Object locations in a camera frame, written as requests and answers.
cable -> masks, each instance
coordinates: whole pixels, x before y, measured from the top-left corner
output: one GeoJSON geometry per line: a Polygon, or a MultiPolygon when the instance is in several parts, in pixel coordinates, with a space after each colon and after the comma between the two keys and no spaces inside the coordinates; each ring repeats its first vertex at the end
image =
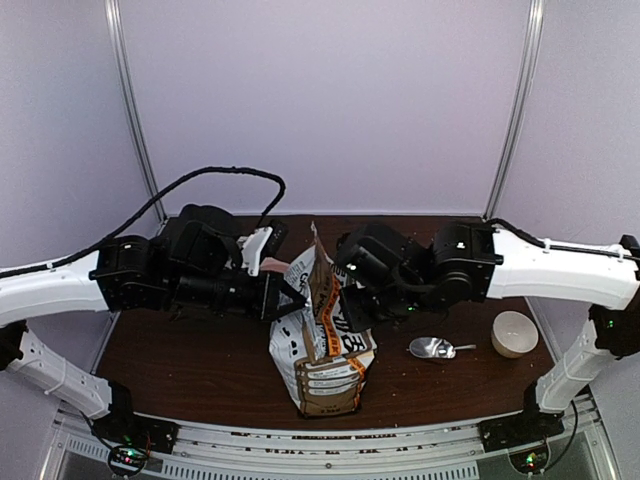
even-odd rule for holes
{"type": "Polygon", "coordinates": [[[104,438],[98,435],[95,428],[93,428],[93,424],[91,423],[91,420],[89,420],[89,417],[87,417],[83,412],[80,412],[80,415],[82,415],[82,418],[84,418],[84,421],[89,426],[91,434],[109,450],[109,454],[107,455],[107,466],[109,467],[109,470],[111,470],[111,473],[121,477],[131,478],[139,474],[144,469],[144,467],[147,465],[147,462],[149,461],[149,458],[151,457],[151,439],[148,435],[146,451],[126,444],[109,445],[104,438]],[[128,470],[119,467],[118,465],[114,464],[115,461],[134,469],[128,470]]]}
{"type": "Polygon", "coordinates": [[[16,269],[13,269],[13,270],[6,270],[6,271],[3,271],[3,272],[0,272],[0,279],[9,278],[9,277],[15,277],[15,276],[18,276],[18,275],[24,275],[26,273],[42,272],[44,270],[50,270],[50,269],[53,269],[53,268],[62,267],[62,266],[67,265],[69,263],[72,263],[72,262],[75,262],[77,260],[80,260],[83,257],[86,257],[90,253],[100,249],[106,242],[114,239],[115,237],[120,235],[122,232],[124,232],[127,228],[129,228],[131,225],[133,225],[136,221],[138,221],[142,217],[142,215],[144,215],[144,213],[147,210],[149,210],[158,200],[163,198],[169,192],[173,191],[174,189],[176,189],[177,187],[179,187],[183,183],[186,183],[189,180],[191,180],[191,179],[193,179],[193,178],[195,178],[197,176],[204,175],[206,173],[225,173],[225,174],[234,174],[234,175],[251,175],[251,176],[254,176],[254,177],[265,178],[267,180],[271,180],[271,181],[273,181],[273,182],[278,184],[278,186],[280,187],[279,190],[278,190],[278,193],[273,198],[273,200],[271,200],[269,205],[267,205],[267,207],[263,210],[262,214],[260,215],[260,219],[258,220],[258,224],[257,224],[256,228],[258,228],[262,224],[264,218],[269,214],[269,212],[271,210],[273,210],[273,208],[280,202],[280,200],[282,200],[282,197],[284,197],[284,192],[286,190],[286,184],[284,183],[284,180],[282,179],[282,177],[280,177],[278,175],[275,175],[273,173],[265,172],[263,170],[257,170],[255,168],[249,168],[249,167],[204,167],[204,168],[200,168],[198,170],[194,170],[193,172],[187,173],[186,175],[183,175],[182,177],[180,177],[179,179],[177,179],[173,183],[171,183],[171,184],[167,185],[166,187],[164,187],[162,190],[160,190],[158,193],[156,193],[153,197],[151,197],[142,207],[140,207],[140,209],[136,213],[134,213],[131,217],[129,217],[129,219],[126,220],[122,225],[120,225],[114,231],[112,231],[111,233],[109,233],[108,235],[106,235],[105,237],[103,237],[101,240],[99,240],[98,242],[94,243],[93,245],[91,245],[91,246],[89,246],[89,247],[87,247],[87,248],[85,248],[83,250],[80,250],[77,253],[74,253],[72,255],[64,257],[61,260],[58,260],[58,261],[53,262],[51,264],[43,263],[43,264],[40,264],[40,265],[33,265],[33,266],[30,266],[30,267],[16,268],[16,269]]]}
{"type": "Polygon", "coordinates": [[[414,285],[412,283],[407,283],[400,274],[400,264],[397,264],[393,269],[391,269],[391,277],[396,282],[397,286],[407,290],[408,292],[429,293],[435,288],[433,285],[414,285]]]}
{"type": "MultiPolygon", "coordinates": [[[[545,243],[539,238],[534,237],[530,233],[525,232],[524,230],[520,230],[519,228],[513,226],[511,223],[507,222],[502,218],[491,218],[486,221],[486,223],[493,225],[500,225],[504,227],[505,230],[513,233],[520,240],[524,240],[527,243],[539,248],[546,248],[545,243]]],[[[588,253],[591,255],[601,255],[604,257],[613,257],[620,258],[620,254],[616,252],[609,252],[607,250],[596,250],[593,248],[582,248],[582,247],[572,247],[568,245],[554,245],[551,244],[549,246],[551,250],[559,250],[563,252],[574,252],[574,253],[588,253]]],[[[634,262],[640,262],[640,257],[634,257],[633,255],[622,255],[622,258],[625,260],[632,260],[634,262]]]]}
{"type": "Polygon", "coordinates": [[[576,407],[576,402],[574,402],[573,400],[571,400],[571,406],[573,407],[573,413],[574,413],[575,417],[574,417],[574,423],[573,423],[573,431],[571,432],[571,436],[569,437],[569,441],[565,445],[564,450],[562,450],[560,455],[558,455],[558,458],[556,458],[553,462],[551,462],[551,464],[548,467],[544,468],[543,473],[548,472],[553,467],[555,467],[558,463],[560,463],[560,460],[562,460],[562,458],[569,451],[569,448],[571,447],[571,444],[573,443],[574,438],[576,438],[576,433],[578,432],[578,408],[576,407]]]}
{"type": "MultiPolygon", "coordinates": [[[[442,325],[447,319],[449,318],[449,309],[447,308],[446,310],[444,310],[442,312],[442,315],[440,315],[440,318],[433,322],[433,323],[423,323],[421,324],[419,327],[414,328],[413,330],[403,330],[402,333],[406,334],[406,335],[415,335],[418,332],[421,332],[423,330],[426,330],[427,328],[436,328],[439,327],[440,325],[442,325]]],[[[400,327],[401,325],[407,323],[408,319],[401,321],[397,324],[398,327],[400,327]]]]}

brown tabletop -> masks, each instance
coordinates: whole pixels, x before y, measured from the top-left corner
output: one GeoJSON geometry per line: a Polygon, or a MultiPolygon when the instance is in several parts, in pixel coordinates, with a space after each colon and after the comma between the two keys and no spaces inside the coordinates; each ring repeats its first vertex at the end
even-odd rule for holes
{"type": "MultiPolygon", "coordinates": [[[[337,238],[357,225],[381,220],[423,245],[451,218],[284,217],[290,227],[278,257],[290,261],[309,245],[309,224],[318,226],[331,254],[337,238]]],[[[247,225],[253,219],[245,220],[247,225]]],[[[552,360],[542,341],[510,360],[491,346],[495,316],[504,310],[529,314],[521,298],[462,303],[448,318],[420,314],[401,324],[382,324],[373,335],[378,354],[362,394],[362,408],[334,418],[304,419],[268,352],[269,325],[226,315],[182,315],[146,310],[122,314],[98,374],[132,392],[137,411],[195,422],[256,428],[362,429],[426,425],[518,410],[527,385],[552,360]],[[454,345],[477,344],[450,361],[425,361],[407,348],[417,336],[439,336],[454,345]]]]}

scoop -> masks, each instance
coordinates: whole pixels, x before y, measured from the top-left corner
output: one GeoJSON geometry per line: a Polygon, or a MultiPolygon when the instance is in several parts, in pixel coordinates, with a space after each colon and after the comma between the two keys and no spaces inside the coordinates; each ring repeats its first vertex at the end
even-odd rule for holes
{"type": "Polygon", "coordinates": [[[409,351],[418,358],[454,358],[458,350],[474,350],[475,345],[454,347],[444,338],[418,337],[409,344],[409,351]]]}

white bowl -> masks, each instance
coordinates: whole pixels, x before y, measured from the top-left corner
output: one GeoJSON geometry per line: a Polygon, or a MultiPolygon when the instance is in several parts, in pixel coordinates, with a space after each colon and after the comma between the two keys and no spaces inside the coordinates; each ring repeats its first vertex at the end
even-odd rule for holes
{"type": "Polygon", "coordinates": [[[502,312],[493,321],[491,329],[493,348],[507,358],[518,358],[538,344],[538,329],[519,312],[502,312]]]}

purple wall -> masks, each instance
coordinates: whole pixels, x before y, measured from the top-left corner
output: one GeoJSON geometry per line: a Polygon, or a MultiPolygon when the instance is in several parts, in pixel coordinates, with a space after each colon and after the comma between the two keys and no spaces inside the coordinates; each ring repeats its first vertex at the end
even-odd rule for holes
{"type": "MultiPolygon", "coordinates": [[[[146,200],[129,136],[104,2],[0,7],[0,265],[73,253],[146,200]]],[[[154,219],[143,219],[148,234],[154,219]]],[[[90,366],[105,315],[29,325],[90,366]]],[[[0,373],[0,478],[36,478],[57,402],[0,373]]]]}
{"type": "MultiPolygon", "coordinates": [[[[547,2],[533,90],[499,215],[539,236],[584,243],[640,237],[640,3],[547,2]]],[[[545,300],[563,350],[587,305],[545,300]]],[[[640,471],[640,356],[593,391],[624,478],[640,471]]]]}
{"type": "MultiPolygon", "coordinates": [[[[528,2],[122,3],[162,186],[207,164],[283,175],[281,213],[484,211],[528,2]]],[[[259,212],[275,188],[198,179],[170,196],[259,212]]]]}

